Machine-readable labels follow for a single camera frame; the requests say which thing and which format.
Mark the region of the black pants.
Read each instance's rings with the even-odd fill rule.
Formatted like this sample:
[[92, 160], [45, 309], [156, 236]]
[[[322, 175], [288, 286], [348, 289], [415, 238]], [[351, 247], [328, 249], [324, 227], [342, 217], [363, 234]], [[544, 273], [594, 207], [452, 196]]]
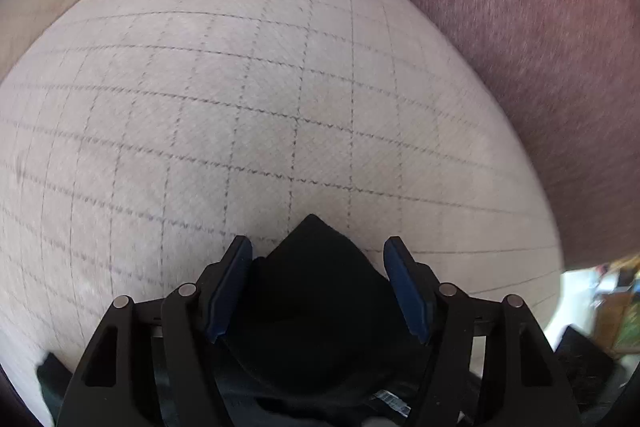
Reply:
[[[159, 339], [152, 345], [161, 426], [182, 426], [164, 349]], [[256, 257], [253, 248], [227, 332], [212, 351], [229, 426], [411, 426], [421, 343], [387, 273], [316, 216], [269, 255]], [[76, 369], [54, 355], [38, 366], [56, 425]]]

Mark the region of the red side cushion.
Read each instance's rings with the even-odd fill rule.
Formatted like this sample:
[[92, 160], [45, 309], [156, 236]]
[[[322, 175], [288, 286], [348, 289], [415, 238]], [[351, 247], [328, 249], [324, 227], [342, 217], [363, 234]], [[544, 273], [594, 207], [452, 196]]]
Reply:
[[569, 267], [639, 249], [639, 0], [411, 0], [484, 81]]

